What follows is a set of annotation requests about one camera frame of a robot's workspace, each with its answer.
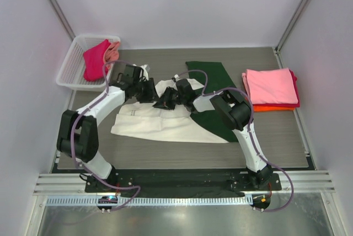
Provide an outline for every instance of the gray floor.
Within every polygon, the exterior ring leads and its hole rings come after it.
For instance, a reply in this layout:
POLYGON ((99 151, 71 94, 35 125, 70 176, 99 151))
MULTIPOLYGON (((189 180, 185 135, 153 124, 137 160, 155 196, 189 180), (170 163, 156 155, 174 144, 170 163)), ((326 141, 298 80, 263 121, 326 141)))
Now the gray floor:
MULTIPOLYGON (((186 61, 222 62, 238 88, 243 88, 241 74, 246 69, 277 69, 271 48, 244 49, 167 49, 122 50, 120 59, 138 66, 149 64, 155 82, 170 79, 186 71, 186 61)), ((116 76, 120 67, 114 69, 116 76)), ((98 93, 77 92, 73 109, 93 100, 98 93)), ((120 169, 190 169, 244 168, 245 159, 239 143, 208 144, 158 142, 117 136, 110 133, 119 109, 99 126, 99 150, 106 160, 120 169)), ((260 112, 255 114, 255 130, 267 158, 281 167, 307 167, 303 144, 294 113, 260 112)), ((59 169, 71 169, 71 158, 60 157, 59 169)))
MULTIPOLYGON (((273 195, 270 207, 282 206, 288 198, 289 194, 273 195)), ((321 195, 296 194, 286 209, 274 213, 253 211, 250 206, 129 207, 110 214, 101 214, 96 207, 46 207, 38 235, 333 236, 334 233, 321 195), (66 226, 61 222, 76 224, 66 226)))

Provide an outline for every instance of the dark green cloth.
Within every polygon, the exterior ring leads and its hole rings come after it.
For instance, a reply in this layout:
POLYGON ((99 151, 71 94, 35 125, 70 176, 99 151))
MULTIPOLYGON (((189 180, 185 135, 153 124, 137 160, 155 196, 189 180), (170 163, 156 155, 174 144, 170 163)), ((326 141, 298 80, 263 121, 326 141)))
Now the dark green cloth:
MULTIPOLYGON (((187 61, 188 70, 200 69, 207 73, 208 84, 205 93, 217 91, 225 87, 235 87, 223 64, 220 62, 187 61)), ((205 75, 201 72, 189 72, 189 77, 205 84, 205 75)), ((191 114, 191 118, 204 129, 225 139, 228 142, 238 142, 234 133, 222 122, 216 111, 205 111, 199 114, 191 114)))

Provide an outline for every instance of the white wall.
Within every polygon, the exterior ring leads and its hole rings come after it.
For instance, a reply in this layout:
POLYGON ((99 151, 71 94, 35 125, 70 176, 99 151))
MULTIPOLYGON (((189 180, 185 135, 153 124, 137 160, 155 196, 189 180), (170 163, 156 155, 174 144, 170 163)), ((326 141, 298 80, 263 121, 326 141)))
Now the white wall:
POLYGON ((300 113, 315 162, 353 217, 353 3, 311 0, 282 51, 298 76, 300 113))
POLYGON ((300 0, 58 0, 77 34, 123 48, 275 46, 300 0))
POLYGON ((0 0, 0 234, 23 235, 70 91, 55 84, 70 40, 47 0, 0 0))

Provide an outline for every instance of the folded cloth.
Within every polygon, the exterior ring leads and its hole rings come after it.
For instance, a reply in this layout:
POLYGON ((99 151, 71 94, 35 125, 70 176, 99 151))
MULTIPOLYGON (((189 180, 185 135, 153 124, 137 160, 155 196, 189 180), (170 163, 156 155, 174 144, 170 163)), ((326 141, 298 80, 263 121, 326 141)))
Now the folded cloth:
MULTIPOLYGON (((204 87, 194 79, 188 81, 194 90, 204 87)), ((161 96, 166 87, 176 88, 175 82, 160 81, 156 84, 157 94, 161 96)), ((154 108, 153 104, 122 106, 111 133, 153 141, 227 143, 195 123, 183 105, 176 105, 174 110, 163 110, 154 108)))
POLYGON ((110 46, 106 49, 103 55, 104 63, 107 63, 109 61, 117 61, 119 59, 119 52, 117 51, 117 48, 119 46, 119 41, 110 44, 110 46))
POLYGON ((297 88, 298 78, 294 75, 294 72, 292 72, 291 70, 289 70, 289 71, 291 72, 291 75, 293 78, 293 85, 294 85, 294 89, 297 94, 298 103, 297 104, 257 104, 254 106, 273 106, 273 107, 277 107, 277 108, 299 108, 300 107, 300 98, 299 98, 298 88, 297 88))
POLYGON ((253 104, 298 104, 288 68, 260 72, 248 69, 242 77, 253 104))
POLYGON ((267 111, 294 111, 295 108, 284 108, 275 106, 256 106, 254 105, 254 112, 267 112, 267 111))
MULTIPOLYGON (((200 69, 207 73, 208 84, 205 93, 212 93, 225 87, 236 87, 229 77, 223 64, 220 62, 202 62, 202 61, 187 61, 188 70, 200 69)), ((198 82, 205 84, 205 75, 200 72, 189 72, 189 77, 196 79, 198 82)), ((205 111, 190 116, 197 124, 204 129, 224 138, 228 142, 238 142, 234 133, 229 130, 223 123, 220 115, 214 110, 205 111)))
POLYGON ((110 42, 106 39, 102 43, 83 53, 84 63, 86 65, 83 78, 87 81, 92 82, 103 78, 103 54, 109 46, 110 42))

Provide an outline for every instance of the white laundry basket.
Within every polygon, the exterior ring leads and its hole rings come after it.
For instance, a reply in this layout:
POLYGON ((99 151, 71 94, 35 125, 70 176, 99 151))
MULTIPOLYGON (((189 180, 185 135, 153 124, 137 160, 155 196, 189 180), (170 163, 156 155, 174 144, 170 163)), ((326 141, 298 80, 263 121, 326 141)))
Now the white laundry basket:
MULTIPOLYGON (((69 87, 73 90, 103 91, 105 87, 104 78, 94 82, 89 82, 83 78, 83 73, 85 70, 83 53, 91 47, 98 45, 105 39, 108 39, 109 42, 120 41, 120 38, 117 36, 91 34, 76 36, 72 41, 64 62, 61 65, 59 74, 56 77, 56 83, 61 86, 69 87)), ((112 70, 113 68, 110 68, 108 71, 108 79, 112 70)))

